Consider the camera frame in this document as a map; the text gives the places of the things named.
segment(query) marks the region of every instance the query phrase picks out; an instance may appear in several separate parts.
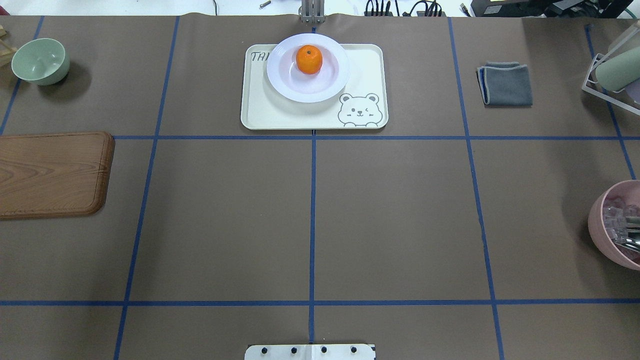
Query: bear face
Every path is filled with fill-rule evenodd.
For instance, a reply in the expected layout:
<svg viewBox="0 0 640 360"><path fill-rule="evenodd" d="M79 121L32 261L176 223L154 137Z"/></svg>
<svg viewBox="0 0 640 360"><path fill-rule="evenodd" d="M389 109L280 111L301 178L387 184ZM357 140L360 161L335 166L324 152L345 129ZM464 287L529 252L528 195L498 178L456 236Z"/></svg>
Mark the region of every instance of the bear face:
<svg viewBox="0 0 640 360"><path fill-rule="evenodd" d="M376 127L382 121L382 112L378 108L379 100L376 94L365 97L342 94L338 120L344 124L344 127Z"/></svg>

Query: cloth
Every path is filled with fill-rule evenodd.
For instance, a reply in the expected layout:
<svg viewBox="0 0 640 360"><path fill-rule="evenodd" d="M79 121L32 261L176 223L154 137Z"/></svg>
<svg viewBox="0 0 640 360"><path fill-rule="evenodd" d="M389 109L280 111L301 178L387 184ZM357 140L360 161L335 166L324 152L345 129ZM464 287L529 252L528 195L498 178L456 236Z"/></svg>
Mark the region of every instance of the cloth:
<svg viewBox="0 0 640 360"><path fill-rule="evenodd" d="M480 92L486 105L531 106L529 68L516 61L488 61L477 68Z"/></svg>

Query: wooden tray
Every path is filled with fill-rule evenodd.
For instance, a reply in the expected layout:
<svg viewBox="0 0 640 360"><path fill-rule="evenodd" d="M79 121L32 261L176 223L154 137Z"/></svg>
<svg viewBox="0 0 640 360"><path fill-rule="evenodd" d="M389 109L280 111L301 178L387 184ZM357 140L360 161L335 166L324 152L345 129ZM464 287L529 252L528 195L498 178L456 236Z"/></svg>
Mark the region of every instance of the wooden tray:
<svg viewBox="0 0 640 360"><path fill-rule="evenodd" d="M102 131L0 136L0 219L98 211L114 146Z"/></svg>

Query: green cup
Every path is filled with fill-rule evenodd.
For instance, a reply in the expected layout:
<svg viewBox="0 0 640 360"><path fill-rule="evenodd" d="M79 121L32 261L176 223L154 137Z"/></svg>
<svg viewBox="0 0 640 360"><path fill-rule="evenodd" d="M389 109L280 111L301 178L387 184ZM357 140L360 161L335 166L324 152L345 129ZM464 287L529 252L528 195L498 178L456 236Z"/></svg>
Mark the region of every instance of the green cup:
<svg viewBox="0 0 640 360"><path fill-rule="evenodd" d="M11 69L24 81L36 85L59 82L69 72L65 47L52 38L39 38L24 44L13 55Z"/></svg>

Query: orange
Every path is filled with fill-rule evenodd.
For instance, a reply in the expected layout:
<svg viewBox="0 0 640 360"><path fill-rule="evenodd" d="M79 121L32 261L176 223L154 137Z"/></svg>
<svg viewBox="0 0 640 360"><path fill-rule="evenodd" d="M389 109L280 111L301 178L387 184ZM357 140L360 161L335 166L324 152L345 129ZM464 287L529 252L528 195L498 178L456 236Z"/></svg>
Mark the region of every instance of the orange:
<svg viewBox="0 0 640 360"><path fill-rule="evenodd" d="M322 53L313 45L304 45L296 53L296 64L305 74L315 74L322 67Z"/></svg>

